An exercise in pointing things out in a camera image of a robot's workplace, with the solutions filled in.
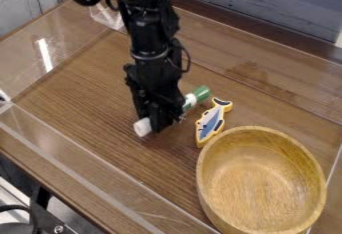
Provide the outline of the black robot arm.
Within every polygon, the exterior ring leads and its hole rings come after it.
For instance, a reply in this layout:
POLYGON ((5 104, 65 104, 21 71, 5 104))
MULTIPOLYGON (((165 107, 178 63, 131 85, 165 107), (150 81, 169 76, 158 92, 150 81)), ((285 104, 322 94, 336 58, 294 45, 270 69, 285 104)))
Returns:
POLYGON ((184 115, 185 96, 180 89, 185 47, 177 38, 180 16, 173 0, 74 0, 90 7, 103 2, 121 13, 131 38, 131 57, 125 65, 137 113, 158 133, 184 115))

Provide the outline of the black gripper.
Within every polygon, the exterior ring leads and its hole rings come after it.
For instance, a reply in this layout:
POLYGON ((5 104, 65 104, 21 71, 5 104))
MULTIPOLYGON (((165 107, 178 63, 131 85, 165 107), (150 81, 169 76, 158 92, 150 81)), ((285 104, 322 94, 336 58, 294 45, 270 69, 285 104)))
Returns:
POLYGON ((135 63, 126 64, 123 69, 137 114, 141 119, 150 116, 153 131, 159 133, 184 115, 182 52, 180 49, 159 53, 131 50, 131 56, 135 63))

